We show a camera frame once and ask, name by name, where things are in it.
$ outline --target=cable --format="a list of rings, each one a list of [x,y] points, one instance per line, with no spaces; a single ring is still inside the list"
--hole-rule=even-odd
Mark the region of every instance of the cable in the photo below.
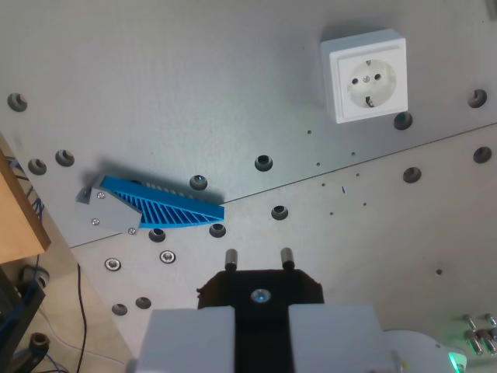
[[[85,353],[85,345],[86,345],[86,332],[88,327],[86,325],[85,308],[83,307],[83,298],[81,296],[81,266],[79,265],[79,263],[78,263],[78,296],[79,296],[79,305],[81,306],[81,314],[83,316],[83,325],[85,326],[85,333],[83,334],[83,347],[81,347],[81,355],[79,355],[78,369],[76,370],[76,373],[79,373],[79,369],[81,368],[81,362],[83,361],[83,354]]]
[[[66,341],[62,340],[62,338],[60,338],[56,333],[55,333],[55,330],[54,328],[52,327],[52,325],[50,324],[50,320],[48,319],[47,315],[45,315],[45,312],[43,312],[41,309],[39,310],[39,313],[40,315],[42,316],[43,320],[45,321],[45,323],[47,324],[48,326],[48,329],[50,330],[50,332],[52,333],[52,335],[55,337],[55,339],[61,343],[61,344],[64,344],[65,346],[67,347],[70,347],[72,348],[73,350],[78,350],[78,351],[81,351],[81,348],[80,347],[76,347],[76,346],[73,346],[72,344],[70,343],[67,343]],[[103,360],[108,360],[108,361],[112,361],[113,363],[116,363],[116,364],[119,364],[121,366],[126,366],[122,361],[119,361],[117,359],[114,359],[113,357],[109,357],[109,356],[105,356],[105,355],[101,355],[101,354],[97,354],[96,352],[92,352],[92,351],[88,351],[88,350],[85,350],[85,354],[87,355],[92,355],[92,356],[95,356],[95,357],[99,357]]]

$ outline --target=small hole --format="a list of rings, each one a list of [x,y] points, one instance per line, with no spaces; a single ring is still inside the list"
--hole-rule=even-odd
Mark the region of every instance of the small hole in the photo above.
[[[160,243],[165,240],[165,233],[162,229],[154,228],[148,233],[148,238],[152,242]]]
[[[404,175],[402,176],[402,179],[406,183],[412,184],[421,179],[421,170],[417,167],[409,167],[404,171]]]
[[[262,173],[269,171],[273,167],[273,160],[268,155],[260,155],[255,160],[255,167]]]
[[[467,104],[473,109],[482,107],[487,102],[487,92],[483,89],[476,89],[467,99]]]
[[[39,159],[31,159],[28,162],[28,169],[31,171],[31,173],[41,176],[44,175],[47,171],[47,165],[45,165],[45,163],[43,161],[40,161]]]
[[[152,306],[151,300],[146,297],[139,297],[135,304],[140,309],[149,309]]]
[[[271,210],[271,216],[274,220],[284,220],[288,217],[288,209],[284,206],[275,206]]]
[[[209,233],[215,239],[220,239],[226,234],[226,228],[222,224],[212,224],[209,228]]]
[[[407,130],[412,125],[412,115],[405,111],[399,113],[394,119],[394,127],[399,131]]]
[[[67,150],[59,150],[55,153],[55,160],[63,167],[69,167],[75,164],[75,157]]]
[[[127,314],[127,307],[125,305],[121,305],[120,303],[113,305],[111,309],[114,315],[124,316]]]
[[[492,157],[492,150],[486,146],[476,149],[473,154],[473,160],[476,163],[485,163]]]
[[[204,190],[207,188],[207,179],[202,175],[195,175],[189,180],[189,185],[194,190]]]
[[[12,110],[16,111],[17,113],[22,113],[28,107],[28,102],[26,101],[24,96],[18,93],[9,95],[9,97],[7,98],[7,104]]]

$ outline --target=mounting hole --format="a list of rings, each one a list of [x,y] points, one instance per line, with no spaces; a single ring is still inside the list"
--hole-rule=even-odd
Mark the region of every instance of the mounting hole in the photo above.
[[[202,175],[195,175],[189,180],[189,185],[194,190],[204,190],[207,188],[207,179]]]
[[[273,167],[273,160],[268,155],[260,155],[255,160],[255,167],[262,173],[269,171]]]
[[[467,104],[473,109],[482,107],[487,102],[487,92],[483,89],[476,89],[467,99]]]
[[[42,176],[47,171],[47,165],[40,159],[31,159],[28,162],[28,169],[35,175]]]
[[[28,102],[26,101],[24,96],[18,93],[9,95],[9,97],[7,98],[7,104],[12,110],[16,111],[17,113],[22,113],[28,107]]]
[[[55,160],[63,167],[69,167],[75,164],[75,157],[68,150],[59,150],[55,153]]]
[[[395,116],[394,127],[399,130],[407,130],[412,125],[412,115],[405,111],[404,113],[399,113]]]
[[[148,238],[152,242],[160,243],[165,240],[165,233],[162,229],[154,228],[148,233]]]
[[[274,220],[284,220],[288,217],[288,209],[284,206],[275,206],[271,210],[271,216]]]
[[[402,179],[409,184],[415,183],[421,179],[421,170],[417,167],[409,167],[404,171]]]
[[[107,270],[111,270],[112,272],[116,272],[121,269],[121,262],[116,258],[109,258],[105,261],[104,265]]]
[[[163,263],[171,264],[176,260],[176,254],[174,254],[171,250],[166,250],[160,253],[159,258]]]
[[[222,224],[212,224],[209,228],[209,233],[212,235],[215,239],[220,239],[226,234],[226,227]]]
[[[473,160],[476,163],[485,163],[492,157],[492,150],[483,146],[481,148],[476,149],[476,152],[473,154]]]
[[[151,300],[146,297],[139,297],[135,304],[140,309],[149,309],[152,306]]]
[[[120,303],[113,305],[111,309],[114,315],[124,316],[127,314],[127,307]]]

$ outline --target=metal plate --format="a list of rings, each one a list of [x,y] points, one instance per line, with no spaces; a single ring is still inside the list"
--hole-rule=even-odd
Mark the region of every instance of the metal plate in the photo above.
[[[75,217],[99,172],[234,200],[497,120],[492,1],[8,0],[0,5],[0,128],[70,246],[112,235]],[[409,111],[332,122],[320,42],[392,27],[407,39]],[[467,94],[485,89],[471,109]],[[72,152],[61,167],[55,153]],[[255,158],[269,155],[267,173]],[[204,192],[189,190],[204,175]]]
[[[479,165],[473,154],[481,146],[494,155]],[[322,283],[327,303],[370,302],[385,329],[427,333],[469,354],[462,315],[497,314],[496,149],[494,125],[227,203],[221,239],[197,227],[154,243],[140,230],[73,251],[106,307],[127,305],[114,320],[136,355],[151,310],[195,308],[196,289],[223,269],[227,249],[237,249],[238,268],[248,270],[280,268],[286,246],[297,268]],[[422,177],[406,183],[413,166]],[[285,220],[272,218],[277,205],[287,207]],[[159,259],[166,249],[174,264]],[[105,269],[110,257],[121,270]],[[150,309],[134,306],[142,296]]]

